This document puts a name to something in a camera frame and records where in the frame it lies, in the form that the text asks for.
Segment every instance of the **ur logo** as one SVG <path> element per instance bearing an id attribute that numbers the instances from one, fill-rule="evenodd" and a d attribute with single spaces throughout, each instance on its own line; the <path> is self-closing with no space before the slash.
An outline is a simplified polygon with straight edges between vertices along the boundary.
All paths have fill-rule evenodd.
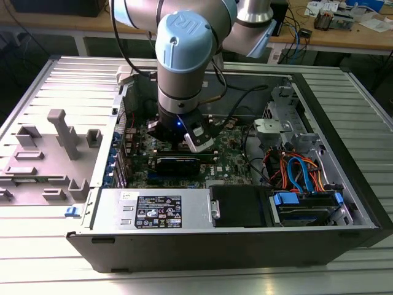
<path id="1" fill-rule="evenodd" d="M 180 29 L 186 30 L 189 35 L 193 34 L 195 30 L 201 25 L 201 22 L 196 20 L 186 19 L 184 15 L 178 14 L 173 21 L 174 25 Z"/>

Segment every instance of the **black cable on table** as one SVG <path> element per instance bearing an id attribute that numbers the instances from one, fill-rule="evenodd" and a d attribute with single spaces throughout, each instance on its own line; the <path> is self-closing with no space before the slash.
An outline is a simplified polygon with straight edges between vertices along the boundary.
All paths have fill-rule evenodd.
<path id="1" fill-rule="evenodd" d="M 128 58 L 128 56 L 125 55 L 124 48 L 122 43 L 120 42 L 120 37 L 119 37 L 119 32 L 117 31 L 117 25 L 116 25 L 116 19 L 115 19 L 115 0 L 111 0 L 111 20 L 112 20 L 112 26 L 113 26 L 113 31 L 115 33 L 115 38 L 117 42 L 117 46 L 119 47 L 119 51 L 122 54 L 123 58 L 125 61 L 129 64 L 129 66 L 136 71 L 138 74 L 140 74 L 143 77 L 149 78 L 150 74 L 147 72 L 143 72 L 140 69 L 138 69 Z"/>
<path id="2" fill-rule="evenodd" d="M 299 59 L 300 57 L 303 57 L 303 58 L 304 58 L 304 56 L 306 55 L 306 53 L 307 53 L 307 46 L 308 46 L 308 44 L 309 44 L 309 39 L 305 38 L 305 41 L 306 41 L 306 44 L 303 46 L 303 48 L 301 48 L 301 49 L 297 52 L 297 53 L 298 53 L 298 56 L 294 58 L 295 60 Z M 290 58 L 292 58 L 292 57 L 295 55 L 295 52 L 294 52 L 293 54 L 289 55 L 289 50 L 288 50 L 287 53 L 285 53 L 285 54 L 282 55 L 282 59 L 278 61 L 278 64 L 279 64 L 279 65 L 284 61 L 284 59 L 286 59 L 287 62 L 288 62 L 288 60 L 289 60 Z"/>
<path id="3" fill-rule="evenodd" d="M 34 36 L 14 17 L 14 15 L 12 14 L 11 10 L 8 8 L 7 4 L 6 4 L 6 0 L 2 0 L 4 7 L 6 8 L 8 14 L 10 15 L 10 17 L 12 17 L 12 19 L 14 20 L 15 23 L 18 24 L 18 26 L 20 26 L 22 28 L 23 31 L 25 31 L 33 40 L 35 43 L 37 43 L 37 45 L 47 54 L 50 55 L 48 51 L 46 51 L 46 49 L 37 41 L 36 38 L 34 38 Z"/>

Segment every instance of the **blue clip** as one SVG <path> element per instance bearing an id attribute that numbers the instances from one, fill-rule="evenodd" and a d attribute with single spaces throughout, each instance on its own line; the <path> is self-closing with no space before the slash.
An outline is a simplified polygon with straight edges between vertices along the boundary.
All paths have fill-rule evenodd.
<path id="1" fill-rule="evenodd" d="M 109 175 L 105 175 L 103 180 L 104 180 L 105 183 L 111 183 L 112 182 L 112 177 L 109 176 Z"/>
<path id="2" fill-rule="evenodd" d="M 336 197 L 337 203 L 338 203 L 339 205 L 344 204 L 343 196 L 342 196 L 339 192 L 336 192 L 336 193 L 334 194 L 334 196 Z"/>
<path id="3" fill-rule="evenodd" d="M 293 157 L 288 161 L 288 177 L 289 177 L 290 182 L 292 182 L 292 184 L 299 190 L 299 192 L 301 194 L 303 193 L 302 187 L 294 180 L 294 176 L 292 175 L 292 163 L 295 160 L 299 161 L 300 165 L 302 166 L 303 176 L 305 178 L 305 184 L 306 184 L 307 191 L 314 192 L 313 183 L 308 178 L 308 170 L 307 170 L 306 163 L 304 163 L 304 161 L 299 157 Z"/>
<path id="4" fill-rule="evenodd" d="M 122 136 L 120 135 L 119 132 L 114 132 L 114 133 L 113 133 L 112 142 L 119 141 L 121 138 L 122 138 Z"/>
<path id="5" fill-rule="evenodd" d="M 74 206 L 68 207 L 64 216 L 65 217 L 80 217 L 79 209 Z"/>
<path id="6" fill-rule="evenodd" d="M 105 167 L 105 173 L 110 173 L 113 170 L 115 170 L 115 167 L 108 165 L 107 167 Z"/>
<path id="7" fill-rule="evenodd" d="M 113 164 L 113 163 L 116 162 L 116 159 L 113 158 L 113 157 L 108 157 L 108 160 L 107 160 L 107 161 L 108 161 L 109 163 Z"/>
<path id="8" fill-rule="evenodd" d="M 281 204 L 299 204 L 297 194 L 294 192 L 278 192 L 273 196 L 276 206 Z"/>
<path id="9" fill-rule="evenodd" d="M 113 156 L 113 155 L 116 155 L 117 154 L 117 151 L 114 149 L 114 148 L 110 148 L 110 150 L 109 150 L 109 155 L 111 155 L 111 156 Z"/>

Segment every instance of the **side panel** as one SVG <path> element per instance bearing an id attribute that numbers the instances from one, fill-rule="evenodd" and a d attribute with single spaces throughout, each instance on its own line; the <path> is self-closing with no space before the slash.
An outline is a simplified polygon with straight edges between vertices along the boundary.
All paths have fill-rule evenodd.
<path id="1" fill-rule="evenodd" d="M 68 241 L 98 272 L 324 265 L 373 230 L 246 234 L 75 236 Z"/>
<path id="2" fill-rule="evenodd" d="M 365 179 L 365 176 L 347 150 L 344 142 L 341 140 L 335 127 L 327 117 L 303 76 L 301 74 L 294 74 L 294 81 L 304 98 L 306 104 L 304 107 L 308 113 L 313 116 L 317 123 L 317 127 L 321 131 L 320 134 L 323 134 L 331 147 L 338 163 L 344 170 L 346 177 L 364 205 L 369 217 L 376 226 L 382 229 L 378 235 L 375 235 L 370 241 L 364 243 L 362 246 L 372 246 L 380 242 L 393 233 L 393 222 L 385 212 L 383 206 Z"/>

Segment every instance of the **warning label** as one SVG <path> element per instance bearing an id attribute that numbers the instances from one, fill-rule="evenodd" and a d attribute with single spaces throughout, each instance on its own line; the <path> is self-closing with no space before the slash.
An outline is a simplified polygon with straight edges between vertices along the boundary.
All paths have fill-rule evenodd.
<path id="1" fill-rule="evenodd" d="M 181 196 L 139 196 L 135 227 L 137 229 L 182 227 Z"/>

